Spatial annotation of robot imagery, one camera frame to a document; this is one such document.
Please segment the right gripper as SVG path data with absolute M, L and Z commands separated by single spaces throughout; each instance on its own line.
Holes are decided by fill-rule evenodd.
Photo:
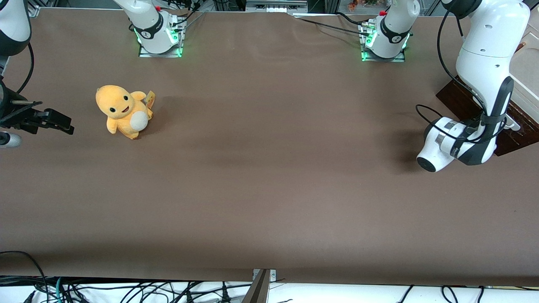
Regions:
M 12 112 L 12 90 L 0 79 L 0 120 L 1 123 Z M 72 119 L 54 109 L 45 109 L 42 112 L 42 121 L 37 122 L 40 128 L 51 128 L 72 136 L 75 127 L 71 125 Z

